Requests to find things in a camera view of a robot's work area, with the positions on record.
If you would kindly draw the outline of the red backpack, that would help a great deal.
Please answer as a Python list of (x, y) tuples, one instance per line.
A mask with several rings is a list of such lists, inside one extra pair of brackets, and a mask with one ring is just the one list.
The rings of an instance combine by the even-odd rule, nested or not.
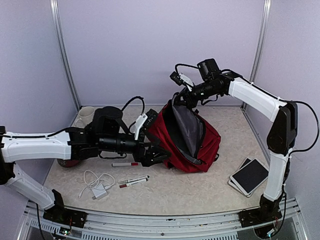
[(173, 101), (170, 99), (161, 109), (148, 132), (170, 152), (163, 161), (167, 168), (206, 173), (219, 158), (221, 136), (197, 111)]

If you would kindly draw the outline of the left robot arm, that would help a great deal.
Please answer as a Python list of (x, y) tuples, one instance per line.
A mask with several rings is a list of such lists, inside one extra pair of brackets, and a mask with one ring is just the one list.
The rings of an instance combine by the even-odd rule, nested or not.
[(153, 109), (142, 113), (131, 129), (122, 120), (123, 110), (106, 106), (94, 111), (93, 120), (84, 128), (67, 127), (42, 135), (7, 132), (0, 128), (0, 183), (11, 187), (63, 223), (70, 218), (59, 192), (47, 189), (25, 175), (20, 160), (57, 159), (82, 161), (101, 152), (131, 154), (144, 167), (162, 163), (171, 153), (148, 129), (158, 114)]

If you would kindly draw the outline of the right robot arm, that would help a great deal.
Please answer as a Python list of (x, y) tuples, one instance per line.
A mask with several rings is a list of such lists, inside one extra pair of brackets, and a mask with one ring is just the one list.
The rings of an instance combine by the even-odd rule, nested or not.
[(255, 212), (260, 222), (266, 222), (278, 210), (285, 194), (291, 153), (298, 134), (298, 107), (295, 103), (273, 96), (233, 70), (219, 69), (213, 58), (199, 62), (195, 69), (203, 80), (198, 85), (177, 69), (171, 73), (171, 80), (185, 87), (174, 100), (175, 105), (193, 109), (198, 102), (211, 96), (228, 95), (259, 111), (272, 123), (266, 139), (270, 154), (269, 174), (259, 208)]

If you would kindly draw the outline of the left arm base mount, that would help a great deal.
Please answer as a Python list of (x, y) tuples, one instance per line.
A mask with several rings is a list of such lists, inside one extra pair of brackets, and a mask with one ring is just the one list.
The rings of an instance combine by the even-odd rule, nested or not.
[(83, 228), (87, 219), (87, 213), (84, 211), (65, 209), (63, 211), (49, 211), (46, 210), (43, 218), (55, 223), (66, 226)]

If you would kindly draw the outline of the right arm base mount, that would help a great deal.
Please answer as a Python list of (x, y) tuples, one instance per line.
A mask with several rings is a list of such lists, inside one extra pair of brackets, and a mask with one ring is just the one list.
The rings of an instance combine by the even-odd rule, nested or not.
[(281, 219), (282, 213), (280, 210), (276, 210), (271, 213), (265, 213), (262, 212), (259, 208), (254, 208), (250, 210), (242, 210), (241, 212), (239, 212), (238, 217), (241, 227), (245, 228), (272, 222), (276, 219)]

